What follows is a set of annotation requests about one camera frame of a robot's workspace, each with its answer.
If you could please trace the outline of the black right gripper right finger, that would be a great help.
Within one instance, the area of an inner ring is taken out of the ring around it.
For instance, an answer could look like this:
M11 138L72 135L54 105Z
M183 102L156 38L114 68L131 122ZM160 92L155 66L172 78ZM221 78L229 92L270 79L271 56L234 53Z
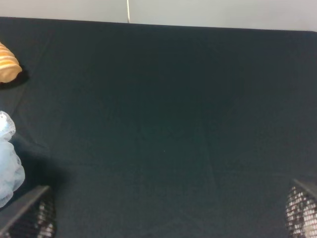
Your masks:
M290 238L317 236L317 185L294 179L285 207L286 229Z

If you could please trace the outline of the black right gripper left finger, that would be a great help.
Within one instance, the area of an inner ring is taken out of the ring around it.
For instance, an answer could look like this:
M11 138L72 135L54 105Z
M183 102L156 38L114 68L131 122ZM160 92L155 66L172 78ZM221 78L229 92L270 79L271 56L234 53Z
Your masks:
M53 238L55 235L55 202L49 186L37 186L0 212L2 238Z

